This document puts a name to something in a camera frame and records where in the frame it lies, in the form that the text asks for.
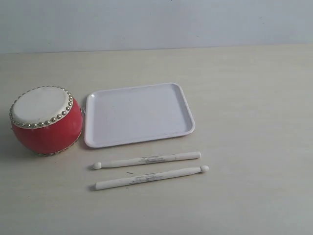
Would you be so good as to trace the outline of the white drumstick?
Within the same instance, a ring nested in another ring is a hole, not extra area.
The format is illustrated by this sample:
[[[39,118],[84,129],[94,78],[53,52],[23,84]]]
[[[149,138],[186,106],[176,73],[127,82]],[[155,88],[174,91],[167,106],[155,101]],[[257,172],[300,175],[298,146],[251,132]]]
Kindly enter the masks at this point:
[[[158,173],[151,173],[151,174],[145,174],[145,175],[128,177],[128,178],[108,180],[108,181],[95,183],[94,189],[103,190],[103,189],[117,188],[117,187],[141,184],[141,183],[152,182],[152,181],[166,180],[166,179],[171,179],[171,178],[189,176],[189,175],[198,174],[198,173],[206,173],[208,170],[209,170],[209,166],[202,165],[200,167],[189,167],[189,168],[171,170],[167,172],[158,172]]]
[[[118,168],[125,166],[133,165],[147,165],[147,164],[157,164],[173,161],[183,161],[183,160],[192,160],[199,159],[201,157],[201,152],[188,152],[188,153],[179,153],[172,155],[161,155],[161,156],[150,156],[150,157],[141,157],[128,160],[116,160],[110,162],[97,162],[92,165],[92,169],[99,170],[102,168]]]

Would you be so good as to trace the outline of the small red drum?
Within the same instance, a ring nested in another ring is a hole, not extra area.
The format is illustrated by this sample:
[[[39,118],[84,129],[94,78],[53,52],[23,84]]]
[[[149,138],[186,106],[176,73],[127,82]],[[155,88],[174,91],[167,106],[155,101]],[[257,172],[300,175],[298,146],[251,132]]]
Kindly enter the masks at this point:
[[[81,108],[70,91],[42,86],[21,94],[9,111],[11,129],[26,148],[51,155],[72,146],[83,129]]]

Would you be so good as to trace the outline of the white plastic tray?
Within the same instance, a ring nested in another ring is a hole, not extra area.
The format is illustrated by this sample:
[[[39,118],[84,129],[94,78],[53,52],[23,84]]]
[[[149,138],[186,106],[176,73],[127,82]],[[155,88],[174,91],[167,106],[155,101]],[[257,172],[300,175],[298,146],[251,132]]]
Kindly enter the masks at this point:
[[[176,83],[101,90],[86,98],[84,141],[90,148],[181,137],[194,129]]]

